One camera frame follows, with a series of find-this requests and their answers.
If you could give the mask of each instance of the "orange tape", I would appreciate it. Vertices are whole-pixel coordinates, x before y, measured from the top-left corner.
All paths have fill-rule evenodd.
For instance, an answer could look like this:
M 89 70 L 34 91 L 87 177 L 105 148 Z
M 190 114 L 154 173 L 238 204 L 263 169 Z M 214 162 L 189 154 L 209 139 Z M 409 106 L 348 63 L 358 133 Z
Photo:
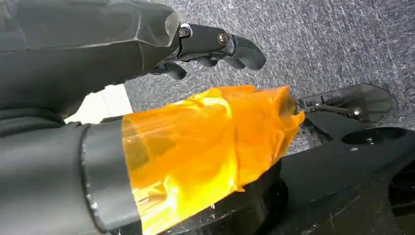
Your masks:
M 213 88 L 126 115 L 122 137 L 143 234 L 155 235 L 258 179 L 294 139 L 288 87 Z

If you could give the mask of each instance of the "bolt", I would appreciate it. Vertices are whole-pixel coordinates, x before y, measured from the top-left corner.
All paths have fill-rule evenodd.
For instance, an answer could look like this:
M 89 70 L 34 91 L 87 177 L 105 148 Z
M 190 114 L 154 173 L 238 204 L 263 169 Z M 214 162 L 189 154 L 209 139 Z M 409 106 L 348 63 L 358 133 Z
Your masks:
M 190 36 L 190 32 L 187 28 L 180 28 L 179 29 L 179 37 L 181 38 L 187 38 Z
M 353 109 L 353 114 L 355 116 L 359 116 L 362 113 L 362 110 L 360 108 L 354 108 Z
M 228 44 L 228 34 L 225 32 L 219 33 L 219 44 L 221 46 L 226 46 Z

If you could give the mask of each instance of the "circular hole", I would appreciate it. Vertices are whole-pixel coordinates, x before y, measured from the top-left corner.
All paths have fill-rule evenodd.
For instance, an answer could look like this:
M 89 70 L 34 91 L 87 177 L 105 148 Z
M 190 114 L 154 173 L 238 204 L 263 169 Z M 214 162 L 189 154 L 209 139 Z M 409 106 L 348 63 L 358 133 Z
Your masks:
M 350 133 L 342 142 L 353 145 L 379 144 L 398 139 L 406 134 L 405 129 L 396 127 L 379 127 Z

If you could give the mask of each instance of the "robotic finger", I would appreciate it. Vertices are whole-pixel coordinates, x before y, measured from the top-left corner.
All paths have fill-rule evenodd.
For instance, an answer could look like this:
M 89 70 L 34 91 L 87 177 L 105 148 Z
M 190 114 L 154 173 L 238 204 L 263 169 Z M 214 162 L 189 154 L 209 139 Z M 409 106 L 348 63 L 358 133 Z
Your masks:
M 221 28 L 198 24 L 183 24 L 178 30 L 179 48 L 167 60 L 160 62 L 151 74 L 168 74 L 174 79 L 183 79 L 186 72 L 176 61 L 197 61 L 203 66 L 214 67 L 219 60 L 225 60 L 235 69 L 245 67 L 261 69 L 266 58 L 262 51 L 250 40 L 228 34 Z

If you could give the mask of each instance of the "robotic arm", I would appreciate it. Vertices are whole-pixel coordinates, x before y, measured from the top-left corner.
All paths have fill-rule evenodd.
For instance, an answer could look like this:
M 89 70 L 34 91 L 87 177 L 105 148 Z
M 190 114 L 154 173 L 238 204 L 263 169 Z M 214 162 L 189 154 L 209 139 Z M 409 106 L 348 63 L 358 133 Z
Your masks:
M 183 79 L 177 61 L 212 67 L 225 60 L 253 70 L 266 62 L 251 41 L 220 28 L 180 25 L 180 15 L 164 5 L 14 0 L 0 6 L 5 234 L 92 235 L 140 220 L 122 121 L 64 124 L 87 94 L 148 73 Z

